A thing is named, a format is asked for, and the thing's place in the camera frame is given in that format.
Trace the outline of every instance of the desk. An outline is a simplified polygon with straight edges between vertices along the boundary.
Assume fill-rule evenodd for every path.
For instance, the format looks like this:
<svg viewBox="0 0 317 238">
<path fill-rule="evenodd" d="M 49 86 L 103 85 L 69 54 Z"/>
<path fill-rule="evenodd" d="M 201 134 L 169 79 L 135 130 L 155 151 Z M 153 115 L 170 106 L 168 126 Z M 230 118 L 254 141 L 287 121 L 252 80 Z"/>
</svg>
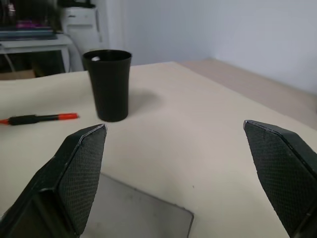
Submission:
<svg viewBox="0 0 317 238">
<path fill-rule="evenodd" d="M 1 41 L 0 43 L 5 48 L 7 54 L 61 51 L 65 72 L 67 72 L 70 67 L 68 46 L 71 45 L 72 42 L 63 34 L 57 34 L 56 40 Z"/>
<path fill-rule="evenodd" d="M 243 121 L 295 131 L 315 151 L 316 130 L 174 62 L 132 67 L 130 104 L 126 120 L 108 124 L 102 173 L 195 213 L 191 238 L 288 237 Z M 101 123 L 86 72 L 0 82 L 1 118 L 63 112 L 81 118 L 0 127 L 0 212 L 67 135 Z"/>
</svg>

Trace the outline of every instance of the black cup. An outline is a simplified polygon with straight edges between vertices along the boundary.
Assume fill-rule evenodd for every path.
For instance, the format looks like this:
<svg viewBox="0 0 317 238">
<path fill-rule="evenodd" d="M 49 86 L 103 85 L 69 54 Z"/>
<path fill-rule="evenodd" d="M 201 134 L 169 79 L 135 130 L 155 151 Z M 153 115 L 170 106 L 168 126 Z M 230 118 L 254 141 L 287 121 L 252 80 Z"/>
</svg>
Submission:
<svg viewBox="0 0 317 238">
<path fill-rule="evenodd" d="M 126 51 L 100 50 L 84 54 L 94 92 L 98 117 L 115 122 L 129 113 L 129 72 L 132 55 Z"/>
</svg>

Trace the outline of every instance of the table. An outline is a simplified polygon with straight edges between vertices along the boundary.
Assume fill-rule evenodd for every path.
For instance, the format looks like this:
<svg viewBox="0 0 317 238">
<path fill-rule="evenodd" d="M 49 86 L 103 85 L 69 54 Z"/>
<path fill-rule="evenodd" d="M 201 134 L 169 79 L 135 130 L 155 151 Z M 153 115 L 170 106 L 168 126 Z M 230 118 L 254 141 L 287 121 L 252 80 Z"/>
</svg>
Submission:
<svg viewBox="0 0 317 238">
<path fill-rule="evenodd" d="M 101 123 L 87 72 L 0 82 L 0 116 L 78 112 L 78 120 L 0 127 L 0 212 L 64 138 Z M 257 178 L 243 131 L 253 119 L 317 131 L 180 64 L 134 66 L 130 115 L 108 123 L 102 173 L 195 213 L 191 238 L 287 238 Z"/>
<path fill-rule="evenodd" d="M 71 40 L 63 34 L 57 34 L 56 40 L 32 40 L 32 41 L 1 41 L 5 49 L 0 48 L 0 54 L 17 54 L 44 51 L 61 51 L 65 72 L 70 68 L 68 46 Z"/>
</svg>

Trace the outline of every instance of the white wall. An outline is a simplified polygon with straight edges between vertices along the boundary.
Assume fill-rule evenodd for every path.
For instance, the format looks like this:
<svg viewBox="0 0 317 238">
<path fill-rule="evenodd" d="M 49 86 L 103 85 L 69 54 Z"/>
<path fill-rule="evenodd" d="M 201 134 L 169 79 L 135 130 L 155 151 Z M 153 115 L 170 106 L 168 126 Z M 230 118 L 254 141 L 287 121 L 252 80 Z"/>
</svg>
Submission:
<svg viewBox="0 0 317 238">
<path fill-rule="evenodd" d="M 214 0 L 212 56 L 317 93 L 316 0 Z"/>
<path fill-rule="evenodd" d="M 316 0 L 107 1 L 133 64 L 215 57 L 317 93 Z"/>
</svg>

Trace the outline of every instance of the pen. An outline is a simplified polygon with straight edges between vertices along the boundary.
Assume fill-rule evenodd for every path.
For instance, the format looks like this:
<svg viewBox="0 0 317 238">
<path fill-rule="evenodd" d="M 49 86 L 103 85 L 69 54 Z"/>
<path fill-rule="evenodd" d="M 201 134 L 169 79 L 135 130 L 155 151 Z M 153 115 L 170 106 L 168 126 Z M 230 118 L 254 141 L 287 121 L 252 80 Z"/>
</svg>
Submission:
<svg viewBox="0 0 317 238">
<path fill-rule="evenodd" d="M 11 117 L 9 119 L 0 120 L 0 124 L 6 125 L 25 125 L 25 124 L 34 124 L 42 121 L 51 121 L 51 120 L 69 120 L 79 118 L 77 113 L 68 113 L 68 114 L 57 114 L 57 115 L 47 115 L 47 116 L 37 116 L 37 115 L 27 115 L 21 117 Z"/>
</svg>

